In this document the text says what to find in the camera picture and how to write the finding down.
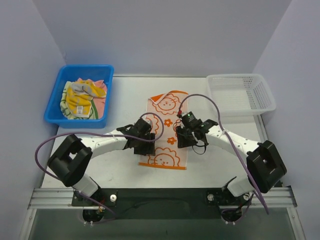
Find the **pink towel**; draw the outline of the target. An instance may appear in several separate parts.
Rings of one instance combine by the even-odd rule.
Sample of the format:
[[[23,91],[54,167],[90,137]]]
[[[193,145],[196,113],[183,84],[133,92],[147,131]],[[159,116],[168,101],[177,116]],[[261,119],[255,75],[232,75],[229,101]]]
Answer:
[[[108,91],[104,81],[79,78],[76,83],[80,87],[83,86],[83,91],[75,94],[75,116],[77,118],[96,120],[102,118]]]

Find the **white perforated plastic basket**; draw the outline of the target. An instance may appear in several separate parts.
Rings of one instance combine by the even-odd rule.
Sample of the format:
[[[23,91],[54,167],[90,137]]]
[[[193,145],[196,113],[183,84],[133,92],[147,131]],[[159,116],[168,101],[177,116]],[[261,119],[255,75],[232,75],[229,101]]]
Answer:
[[[257,116],[276,109],[269,85],[259,74],[213,74],[206,81],[208,96],[223,117]]]

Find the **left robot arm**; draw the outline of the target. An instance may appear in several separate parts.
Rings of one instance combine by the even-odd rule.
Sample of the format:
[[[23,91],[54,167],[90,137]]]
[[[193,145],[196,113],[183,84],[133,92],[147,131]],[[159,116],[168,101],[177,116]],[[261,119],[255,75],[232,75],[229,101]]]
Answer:
[[[94,137],[68,135],[55,150],[47,166],[66,187],[101,202],[101,187],[86,174],[91,159],[113,151],[133,148],[136,155],[155,155],[156,134],[149,122],[140,118],[135,124],[118,127]]]

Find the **blue plastic bin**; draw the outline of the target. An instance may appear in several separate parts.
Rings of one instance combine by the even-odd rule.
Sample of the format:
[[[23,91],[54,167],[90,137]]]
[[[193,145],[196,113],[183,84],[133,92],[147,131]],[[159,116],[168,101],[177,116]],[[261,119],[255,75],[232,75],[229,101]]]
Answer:
[[[112,95],[114,67],[109,64],[68,64],[63,66],[56,77],[44,120],[65,129],[103,129],[107,125],[109,103]],[[103,80],[106,85],[106,100],[103,116],[99,119],[67,119],[63,116],[60,101],[66,82],[75,82],[78,78],[93,81]]]

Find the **yellow patterned towel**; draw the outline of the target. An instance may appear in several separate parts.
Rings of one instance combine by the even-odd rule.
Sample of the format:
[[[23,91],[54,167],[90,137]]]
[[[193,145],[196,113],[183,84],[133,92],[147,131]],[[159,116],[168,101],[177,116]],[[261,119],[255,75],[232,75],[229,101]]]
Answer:
[[[104,115],[108,88],[104,81],[78,78],[67,81],[60,100],[62,115],[68,120],[98,120]]]

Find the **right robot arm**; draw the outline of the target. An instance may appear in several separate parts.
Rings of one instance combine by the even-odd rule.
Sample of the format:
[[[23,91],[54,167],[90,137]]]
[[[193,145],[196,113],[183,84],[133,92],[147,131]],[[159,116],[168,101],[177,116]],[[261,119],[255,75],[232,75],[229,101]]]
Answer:
[[[202,141],[204,148],[215,146],[240,157],[245,175],[236,176],[225,184],[233,197],[252,191],[266,194],[287,173],[277,147],[269,140],[258,142],[247,139],[223,129],[210,119],[197,125],[176,126],[175,132],[179,148],[193,147]]]

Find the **orange lion print towel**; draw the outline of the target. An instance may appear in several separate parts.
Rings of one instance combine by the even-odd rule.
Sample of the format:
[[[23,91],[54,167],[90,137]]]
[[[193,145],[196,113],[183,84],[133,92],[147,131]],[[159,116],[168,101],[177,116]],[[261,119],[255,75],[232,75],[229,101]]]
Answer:
[[[181,101],[187,96],[185,91],[172,90],[148,99],[148,114],[143,118],[151,123],[151,132],[160,139],[154,144],[155,155],[141,156],[138,163],[140,166],[169,170],[187,169],[188,149],[178,148],[178,135],[175,131],[175,128],[180,126],[178,111],[188,110],[188,101],[179,108]]]

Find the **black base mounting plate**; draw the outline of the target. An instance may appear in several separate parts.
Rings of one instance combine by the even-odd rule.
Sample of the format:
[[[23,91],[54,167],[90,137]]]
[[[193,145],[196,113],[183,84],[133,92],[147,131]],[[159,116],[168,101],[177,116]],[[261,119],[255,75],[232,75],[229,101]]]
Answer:
[[[224,200],[232,196],[226,189],[220,189]],[[191,206],[189,203],[182,203],[178,201],[159,201],[156,203],[137,203],[134,205],[121,205],[115,209],[109,208],[105,205],[105,196],[102,201],[96,201],[93,198],[85,198],[98,205],[97,209],[83,209],[82,215],[85,220],[98,222],[100,220],[107,220],[108,218],[116,217],[119,220],[211,220],[211,219],[226,219],[229,222],[238,220],[242,214],[242,208],[247,206],[249,199],[244,205],[239,205],[233,208],[223,208],[222,206],[208,206],[203,204],[196,204]]]

